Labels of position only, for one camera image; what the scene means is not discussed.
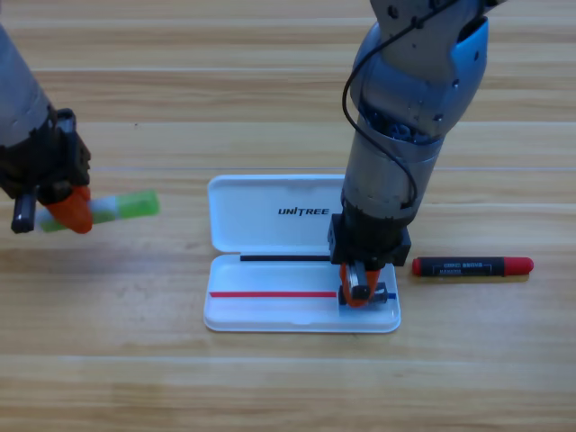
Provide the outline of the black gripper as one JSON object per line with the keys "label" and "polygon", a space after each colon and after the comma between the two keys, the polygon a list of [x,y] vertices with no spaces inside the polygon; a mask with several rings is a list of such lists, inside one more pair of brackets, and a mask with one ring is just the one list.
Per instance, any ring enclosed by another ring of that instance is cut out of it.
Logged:
{"label": "black gripper", "polygon": [[40,203],[52,217],[44,223],[45,232],[86,234],[93,227],[91,153],[72,110],[49,107],[46,114],[23,140],[7,146],[1,139],[1,188],[14,200],[11,229],[16,234],[33,231]]}
{"label": "black gripper", "polygon": [[[345,207],[331,215],[328,228],[330,262],[341,265],[338,302],[349,307],[365,306],[376,294],[380,269],[388,264],[404,266],[410,252],[408,225],[411,218],[378,219],[356,207]],[[358,274],[353,263],[359,261],[366,270],[359,272],[360,300],[354,297]]]}

